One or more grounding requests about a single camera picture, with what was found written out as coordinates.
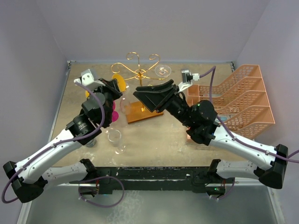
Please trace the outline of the orange plastic goblet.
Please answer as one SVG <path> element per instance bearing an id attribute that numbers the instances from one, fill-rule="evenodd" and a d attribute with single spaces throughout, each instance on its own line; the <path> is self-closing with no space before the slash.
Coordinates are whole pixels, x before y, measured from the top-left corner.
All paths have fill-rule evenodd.
<path id="1" fill-rule="evenodd" d="M 118 79 L 116 79 L 116 80 L 117 80 L 117 83 L 118 83 L 120 91 L 123 93 L 124 90 L 125 90 L 125 83 L 123 81 L 118 80 Z M 95 93 L 101 93 L 101 87 L 93 90 L 93 92 L 95 92 Z"/>

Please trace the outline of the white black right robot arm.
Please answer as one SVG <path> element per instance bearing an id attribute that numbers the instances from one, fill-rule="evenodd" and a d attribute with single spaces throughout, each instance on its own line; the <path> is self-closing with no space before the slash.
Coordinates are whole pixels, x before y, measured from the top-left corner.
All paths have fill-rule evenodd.
<path id="1" fill-rule="evenodd" d="M 133 95 L 151 112 L 167 110 L 187 127 L 190 138 L 206 146 L 226 149 L 244 161 L 214 160 L 208 170 L 208 179 L 219 182 L 228 178 L 250 178 L 273 189 L 283 187 L 288 148 L 260 144 L 220 124 L 221 119 L 209 100 L 201 100 L 189 106 L 183 91 L 192 86 L 192 81 L 175 85 L 173 80 L 155 86 L 139 86 Z"/>

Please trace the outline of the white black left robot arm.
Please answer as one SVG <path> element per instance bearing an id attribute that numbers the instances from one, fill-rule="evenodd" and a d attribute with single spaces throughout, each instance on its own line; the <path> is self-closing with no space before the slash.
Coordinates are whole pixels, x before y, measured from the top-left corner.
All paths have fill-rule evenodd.
<path id="1" fill-rule="evenodd" d="M 30 202 L 46 189 L 62 183 L 78 181 L 91 183 L 97 178 L 97 169 L 89 159 L 60 168 L 53 165 L 69 153 L 81 148 L 101 134 L 102 128 L 112 123 L 114 101 L 122 96 L 116 79 L 100 78 L 83 83 L 82 78 L 74 81 L 90 93 L 77 115 L 52 141 L 26 159 L 3 165 L 9 178 L 1 200 L 12 203 Z"/>

